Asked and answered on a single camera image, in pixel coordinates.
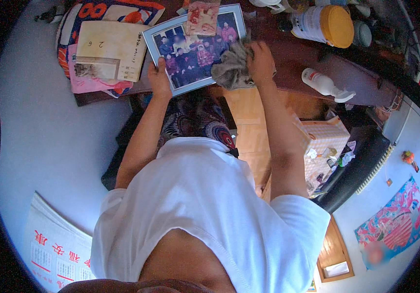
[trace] white wall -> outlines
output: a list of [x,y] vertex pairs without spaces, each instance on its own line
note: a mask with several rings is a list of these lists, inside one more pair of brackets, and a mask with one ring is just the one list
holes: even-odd
[[[415,160],[420,168],[420,117],[413,110],[400,141],[387,164],[361,194],[354,194],[334,212],[355,276],[344,280],[316,284],[319,292],[386,292],[405,271],[417,253],[420,247],[420,239],[407,250],[395,256],[380,270],[366,271],[354,234],[354,230],[379,211],[411,176],[415,178],[420,189],[420,171],[415,173],[411,166],[406,165],[400,159],[404,150],[414,152]],[[393,181],[391,187],[386,184],[388,178]]]
[[78,108],[55,54],[58,24],[34,22],[52,1],[32,1],[0,61],[0,213],[17,249],[34,191],[92,233],[101,184],[130,114],[123,100]]

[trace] hand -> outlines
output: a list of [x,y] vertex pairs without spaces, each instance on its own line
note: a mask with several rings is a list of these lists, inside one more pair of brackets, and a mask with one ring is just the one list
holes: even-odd
[[166,61],[164,58],[158,59],[158,68],[151,62],[148,66],[148,79],[150,80],[153,98],[162,98],[169,101],[172,98],[169,79],[166,75]]
[[275,72],[275,61],[272,52],[263,41],[246,44],[247,48],[254,51],[254,58],[247,55],[247,67],[252,80],[257,86],[273,81]]

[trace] wooden floor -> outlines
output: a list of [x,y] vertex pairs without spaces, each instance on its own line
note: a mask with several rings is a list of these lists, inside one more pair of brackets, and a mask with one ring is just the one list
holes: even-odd
[[[221,87],[213,87],[210,88],[210,92],[214,97],[226,98],[237,125],[236,147],[239,159],[248,162],[254,175],[256,193],[262,196],[270,177],[270,149],[259,91],[257,89],[227,91]],[[278,98],[283,99],[285,107],[291,107],[301,120],[323,118],[329,103],[316,97],[289,91],[279,91]]]

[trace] wooden table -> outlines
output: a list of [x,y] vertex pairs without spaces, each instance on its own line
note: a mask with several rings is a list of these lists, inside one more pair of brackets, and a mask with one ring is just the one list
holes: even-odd
[[[181,7],[180,0],[156,0],[166,7],[158,24],[178,16],[176,11]],[[222,0],[221,5],[240,3],[243,12],[257,12],[255,20],[245,20],[247,31],[251,32],[252,39],[263,39],[267,42],[275,59],[277,74],[274,80],[280,90],[297,91],[313,96],[333,100],[331,96],[322,96],[301,80],[302,71],[311,67],[331,77],[336,86],[348,91],[356,91],[349,104],[354,105],[383,105],[389,106],[395,97],[396,87],[384,81],[380,90],[377,88],[379,76],[341,57],[329,54],[324,62],[318,62],[319,53],[323,44],[314,41],[299,39],[291,33],[283,33],[276,29],[275,17],[269,8],[258,8],[246,1]],[[151,56],[147,53],[143,67],[142,78],[133,85],[126,95],[133,95],[151,91],[147,79],[148,63]],[[112,98],[104,92],[75,94],[78,106],[87,105]]]

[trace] cardboard box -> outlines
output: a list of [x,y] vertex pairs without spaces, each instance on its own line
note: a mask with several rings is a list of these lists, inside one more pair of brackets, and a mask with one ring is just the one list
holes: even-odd
[[300,130],[301,146],[305,150],[306,186],[309,195],[311,195],[321,182],[325,182],[329,178],[331,172],[327,163],[329,158],[317,157],[312,159],[307,156],[307,153],[310,149],[314,149],[318,155],[321,155],[327,148],[334,148],[337,153],[331,160],[335,163],[342,154],[350,134],[338,116],[328,121],[300,121],[293,111],[291,114],[296,119],[295,125]]

